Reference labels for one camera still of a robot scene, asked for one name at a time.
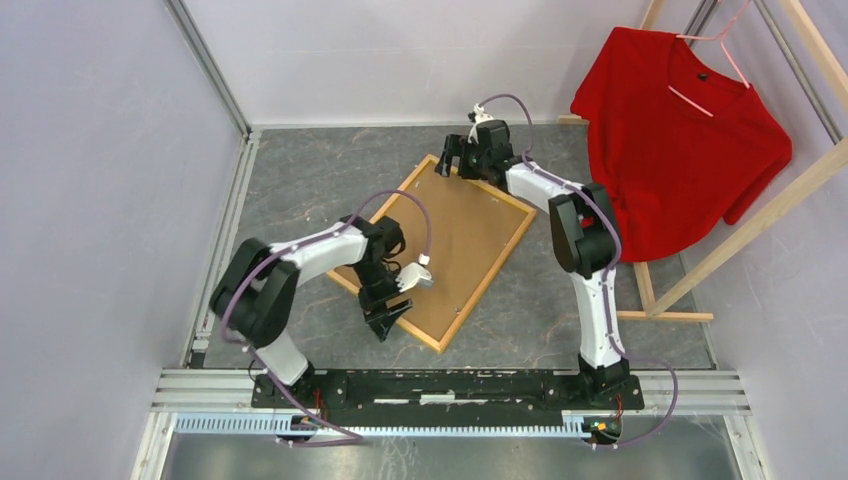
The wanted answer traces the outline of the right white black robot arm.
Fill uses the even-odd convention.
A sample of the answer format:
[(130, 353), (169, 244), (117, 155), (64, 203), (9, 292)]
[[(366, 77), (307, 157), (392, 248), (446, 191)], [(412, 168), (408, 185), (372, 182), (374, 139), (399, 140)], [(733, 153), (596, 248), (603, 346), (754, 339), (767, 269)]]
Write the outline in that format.
[(562, 179), (518, 155), (503, 120), (446, 136), (436, 172), (481, 180), (547, 214), (554, 256), (574, 286), (580, 319), (577, 392), (591, 408), (612, 401), (630, 376), (614, 298), (621, 241), (606, 189)]

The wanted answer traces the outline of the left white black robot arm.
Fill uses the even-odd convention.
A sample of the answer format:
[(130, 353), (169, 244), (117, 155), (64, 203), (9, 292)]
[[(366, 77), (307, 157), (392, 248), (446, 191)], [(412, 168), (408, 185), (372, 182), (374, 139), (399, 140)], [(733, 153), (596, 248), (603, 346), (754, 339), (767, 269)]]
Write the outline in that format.
[(290, 407), (302, 407), (313, 397), (314, 381), (305, 374), (310, 362), (286, 331), (297, 288), (339, 267), (352, 268), (365, 322), (385, 340), (412, 307), (403, 294), (433, 282), (425, 255), (399, 270), (391, 267), (391, 259), (405, 246), (397, 221), (370, 223), (353, 215), (295, 241), (265, 244), (250, 238), (236, 250), (209, 308), (221, 320), (225, 337), (247, 346), (278, 379), (278, 397)]

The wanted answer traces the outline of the red t-shirt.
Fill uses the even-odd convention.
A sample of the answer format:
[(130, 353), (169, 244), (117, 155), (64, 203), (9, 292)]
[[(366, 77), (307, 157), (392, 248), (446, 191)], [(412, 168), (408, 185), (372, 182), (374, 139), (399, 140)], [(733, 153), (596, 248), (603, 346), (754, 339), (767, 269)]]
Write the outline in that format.
[(670, 32), (612, 29), (571, 110), (588, 122), (591, 176), (610, 195), (625, 262), (737, 223), (793, 155), (757, 91)]

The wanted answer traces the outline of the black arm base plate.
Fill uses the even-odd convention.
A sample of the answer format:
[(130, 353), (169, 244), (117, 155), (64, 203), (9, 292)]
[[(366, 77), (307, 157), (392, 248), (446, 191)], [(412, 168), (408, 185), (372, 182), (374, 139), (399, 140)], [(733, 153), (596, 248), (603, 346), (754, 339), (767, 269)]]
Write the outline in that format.
[(576, 371), (317, 370), (290, 387), (344, 427), (541, 427), (564, 412), (641, 410), (636, 376), (596, 386)]

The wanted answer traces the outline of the aluminium rail frame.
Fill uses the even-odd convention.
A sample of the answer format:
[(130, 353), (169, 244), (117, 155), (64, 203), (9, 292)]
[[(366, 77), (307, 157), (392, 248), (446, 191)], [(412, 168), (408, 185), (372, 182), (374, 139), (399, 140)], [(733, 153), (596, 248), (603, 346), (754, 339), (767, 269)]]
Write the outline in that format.
[[(290, 331), (315, 371), (536, 370), (578, 372), (577, 301), (555, 264), (542, 213), (508, 241), (507, 271), (476, 292), (471, 318), (495, 331), (454, 343), (457, 360), (410, 365), (400, 331), (379, 344), (343, 332), (338, 316), (308, 310), (298, 291)], [(765, 479), (768, 465), (740, 375), (717, 366), (706, 336), (701, 361), (680, 362), (689, 339), (658, 318), (623, 312), (622, 340), (645, 406), (564, 412), (541, 427), (344, 427), (298, 430), (301, 416), (261, 364), (212, 369), (201, 350), (163, 371), (136, 479)]]

